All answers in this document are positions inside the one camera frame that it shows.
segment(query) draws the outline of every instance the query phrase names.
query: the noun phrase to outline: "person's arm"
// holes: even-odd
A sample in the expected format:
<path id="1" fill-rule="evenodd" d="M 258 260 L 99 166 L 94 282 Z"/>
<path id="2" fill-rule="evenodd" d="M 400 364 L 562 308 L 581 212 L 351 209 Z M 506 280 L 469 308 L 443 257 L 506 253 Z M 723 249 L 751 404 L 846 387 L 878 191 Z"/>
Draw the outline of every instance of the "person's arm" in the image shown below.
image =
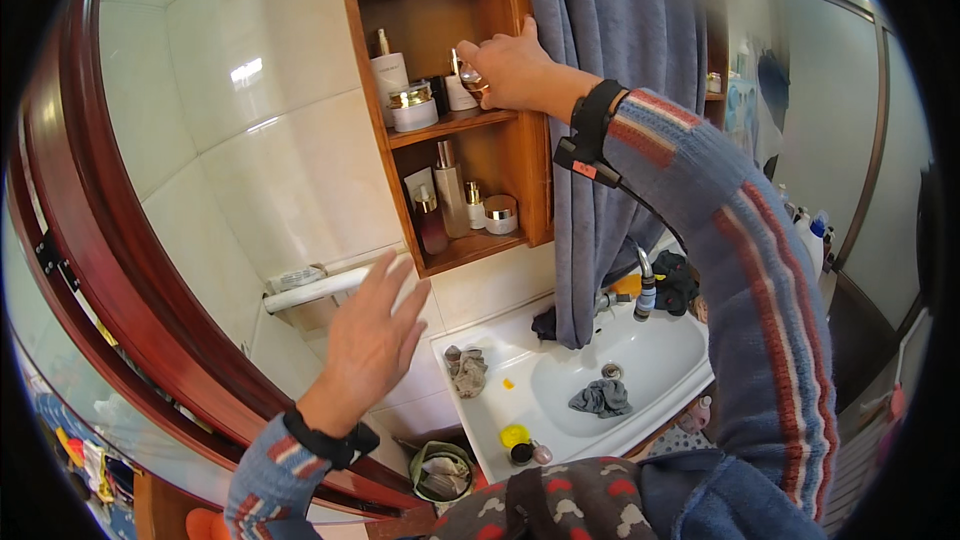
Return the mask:
<path id="1" fill-rule="evenodd" d="M 344 438 L 360 417 L 397 385 L 410 368 L 426 329 L 417 320 L 430 292 L 421 280 L 391 314 L 409 258 L 390 270 L 390 250 L 366 275 L 356 295 L 334 315 L 326 366 L 296 409 L 310 430 Z M 223 519 L 233 538 L 291 540 L 316 538 L 306 521 L 313 490 L 330 471 L 330 461 L 307 450 L 274 417 L 244 452 L 230 481 Z"/>
<path id="2" fill-rule="evenodd" d="M 483 106 L 565 123 L 601 81 L 553 63 L 533 18 L 519 37 L 461 42 L 458 54 L 489 84 Z M 830 334 L 812 263 L 773 186 L 714 126 L 647 90 L 620 102 L 604 156 L 677 230 L 700 271 L 718 445 L 818 518 L 838 445 Z"/>

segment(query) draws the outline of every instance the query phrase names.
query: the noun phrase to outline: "black wrist strap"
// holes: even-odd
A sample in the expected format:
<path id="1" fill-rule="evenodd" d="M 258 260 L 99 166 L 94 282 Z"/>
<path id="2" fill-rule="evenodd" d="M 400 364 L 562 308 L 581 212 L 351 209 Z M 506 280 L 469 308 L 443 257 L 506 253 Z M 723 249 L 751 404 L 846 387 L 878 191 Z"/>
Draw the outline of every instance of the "black wrist strap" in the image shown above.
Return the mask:
<path id="1" fill-rule="evenodd" d="M 572 138 L 560 138 L 553 162 L 560 167 L 616 188 L 620 174 L 603 157 L 604 139 L 610 127 L 611 105 L 626 90 L 617 80 L 605 79 L 589 94 L 577 100 L 570 114 L 570 127 L 576 131 Z"/>
<path id="2" fill-rule="evenodd" d="M 347 469 L 354 460 L 354 452 L 364 457 L 380 445 L 380 436 L 362 422 L 343 438 L 331 438 L 322 431 L 311 429 L 295 406 L 283 413 L 283 425 L 303 448 L 329 460 L 331 469 Z"/>

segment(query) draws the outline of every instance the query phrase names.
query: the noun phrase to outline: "cabinet shelf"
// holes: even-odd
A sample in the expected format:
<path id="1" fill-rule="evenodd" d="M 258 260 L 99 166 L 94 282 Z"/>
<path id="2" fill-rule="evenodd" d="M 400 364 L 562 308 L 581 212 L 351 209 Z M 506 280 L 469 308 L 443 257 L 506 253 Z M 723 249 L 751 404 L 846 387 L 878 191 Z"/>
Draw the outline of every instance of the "cabinet shelf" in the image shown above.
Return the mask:
<path id="1" fill-rule="evenodd" d="M 480 107 L 466 111 L 450 111 L 439 118 L 437 123 L 429 127 L 412 132 L 398 132 L 394 128 L 387 128 L 387 140 L 392 150 L 408 147 L 424 140 L 440 138 L 448 134 L 455 134 L 474 127 L 489 126 L 500 122 L 509 122 L 518 117 L 517 111 L 503 111 L 495 109 L 484 111 Z"/>
<path id="2" fill-rule="evenodd" d="M 450 246 L 438 255 L 423 253 L 423 273 L 436 275 L 452 270 L 467 263 L 496 255 L 498 252 L 525 245 L 526 236 L 521 229 L 512 234 L 494 235 L 487 230 L 470 230 L 470 233 L 458 238 L 450 238 Z"/>

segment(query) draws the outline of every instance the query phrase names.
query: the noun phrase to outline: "sink drain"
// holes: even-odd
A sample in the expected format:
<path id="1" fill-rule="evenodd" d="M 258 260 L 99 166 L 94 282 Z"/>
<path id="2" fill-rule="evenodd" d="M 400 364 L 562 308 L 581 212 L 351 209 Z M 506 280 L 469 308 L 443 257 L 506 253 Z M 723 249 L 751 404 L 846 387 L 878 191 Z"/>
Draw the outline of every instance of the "sink drain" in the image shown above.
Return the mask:
<path id="1" fill-rule="evenodd" d="M 600 370 L 604 380 L 619 380 L 623 377 L 623 367 L 616 363 L 607 363 Z"/>

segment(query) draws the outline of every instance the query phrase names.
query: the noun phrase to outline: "white sink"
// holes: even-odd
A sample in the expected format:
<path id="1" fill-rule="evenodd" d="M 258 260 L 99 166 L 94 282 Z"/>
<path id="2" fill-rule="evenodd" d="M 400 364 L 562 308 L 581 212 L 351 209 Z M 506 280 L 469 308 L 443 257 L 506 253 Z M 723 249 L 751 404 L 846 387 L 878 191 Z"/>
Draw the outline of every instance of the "white sink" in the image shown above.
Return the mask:
<path id="1" fill-rule="evenodd" d="M 623 455 L 647 438 L 699 394 L 713 379 L 707 359 L 707 326 L 687 313 L 674 317 L 654 311 L 638 323 L 633 304 L 616 306 L 594 320 L 592 342 L 571 351 L 541 342 L 530 330 L 536 314 L 553 303 L 548 296 L 467 330 L 432 340 L 437 364 L 447 378 L 463 429 L 486 478 L 503 481 L 522 470 L 507 458 L 500 431 L 522 424 L 531 437 L 550 448 L 554 462 Z M 480 348 L 489 369 L 486 387 L 476 398 L 461 400 L 446 375 L 444 351 Z M 600 419 L 568 407 L 570 398 L 602 378 L 601 367 L 623 370 L 633 411 Z M 504 380 L 510 380 L 507 389 Z"/>

